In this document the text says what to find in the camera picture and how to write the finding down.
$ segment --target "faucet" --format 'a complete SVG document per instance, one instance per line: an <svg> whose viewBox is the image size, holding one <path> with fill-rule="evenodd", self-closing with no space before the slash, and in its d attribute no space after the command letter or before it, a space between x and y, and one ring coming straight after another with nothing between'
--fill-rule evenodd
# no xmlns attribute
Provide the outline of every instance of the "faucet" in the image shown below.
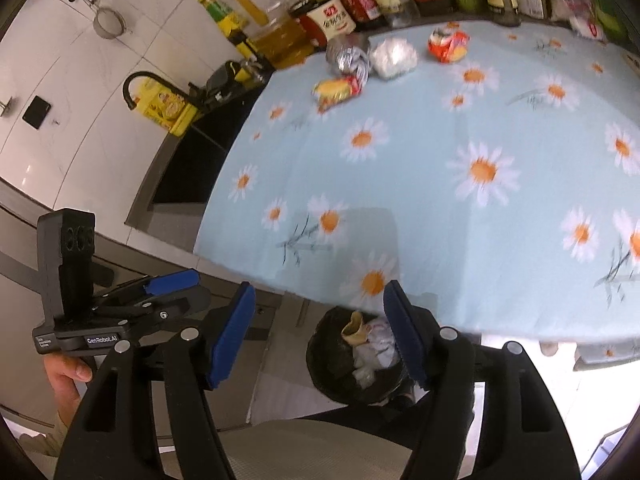
<svg viewBox="0 0 640 480"><path fill-rule="evenodd" d="M124 80L124 84L122 85L122 95L124 97L124 101L127 103L127 106L129 107L129 110L135 110L137 106L136 102L131 97L131 93L129 92L129 85L137 77L150 77L151 79L154 79L158 81L160 84L166 86L174 94L178 94L180 97L184 98L185 101L195 106L197 109L201 110L203 107L203 103L201 101L191 97L189 94L187 94L187 92L180 90L177 86L174 86L173 84L169 83L166 79L160 77L158 74L154 74L153 72L147 72L143 70L140 72L134 72L133 74L130 74L129 77L127 77Z"/></svg>

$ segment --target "blue gripper pad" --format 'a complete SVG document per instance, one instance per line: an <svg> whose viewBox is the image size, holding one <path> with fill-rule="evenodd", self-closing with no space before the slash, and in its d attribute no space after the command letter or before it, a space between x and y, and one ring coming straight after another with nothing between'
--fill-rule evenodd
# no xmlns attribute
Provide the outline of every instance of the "blue gripper pad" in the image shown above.
<svg viewBox="0 0 640 480"><path fill-rule="evenodd" d="M211 369L207 376L211 388L217 388L229 377L254 313L255 289L249 285L238 298L218 342L211 348Z"/></svg>
<svg viewBox="0 0 640 480"><path fill-rule="evenodd" d="M428 349L425 349L420 341L414 322L407 312L407 309L413 307L395 280L386 284L383 303L386 318L396 338L396 346L409 372L409 377L424 388L427 383L427 373L424 371L423 359Z"/></svg>
<svg viewBox="0 0 640 480"><path fill-rule="evenodd" d="M170 294L176 290L184 290L200 283L200 273L195 269L181 270L166 276L152 278L145 285L145 292L152 296Z"/></svg>

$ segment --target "light blue tablecloth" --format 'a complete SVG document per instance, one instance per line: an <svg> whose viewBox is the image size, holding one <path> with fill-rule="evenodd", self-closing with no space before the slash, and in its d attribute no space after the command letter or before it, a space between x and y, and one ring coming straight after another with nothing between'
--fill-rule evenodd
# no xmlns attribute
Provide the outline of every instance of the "light blue tablecloth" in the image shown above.
<svg viewBox="0 0 640 480"><path fill-rule="evenodd" d="M395 32L418 67L372 76L324 115L312 96L331 76L323 54L275 74L195 251L372 312L398 278L462 330L640 335L640 79L624 51L546 25L460 25L471 36L461 62L428 56L433 26Z"/></svg>

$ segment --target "trash can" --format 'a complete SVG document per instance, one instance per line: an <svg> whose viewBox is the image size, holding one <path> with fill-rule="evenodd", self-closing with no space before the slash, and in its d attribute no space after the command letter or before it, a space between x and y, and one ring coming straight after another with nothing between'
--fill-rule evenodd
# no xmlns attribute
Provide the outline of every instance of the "trash can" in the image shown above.
<svg viewBox="0 0 640 480"><path fill-rule="evenodd" d="M340 336L352 312L336 306L324 314L306 346L306 367L316 389L331 400L342 404L375 404L400 385L407 371L400 360L391 368L377 370L376 380L369 388L358 386L352 374L353 348ZM363 314L363 318L367 323L376 316Z"/></svg>

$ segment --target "human hand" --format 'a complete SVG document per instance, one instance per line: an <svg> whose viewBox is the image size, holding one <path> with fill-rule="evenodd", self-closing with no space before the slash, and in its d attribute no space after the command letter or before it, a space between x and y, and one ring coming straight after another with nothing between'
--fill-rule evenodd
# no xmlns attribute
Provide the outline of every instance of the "human hand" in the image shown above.
<svg viewBox="0 0 640 480"><path fill-rule="evenodd" d="M80 394L74 380L87 383L93 372L77 357L65 356L59 352L43 357L44 369L53 389L56 407L62 423L69 427L80 405Z"/></svg>

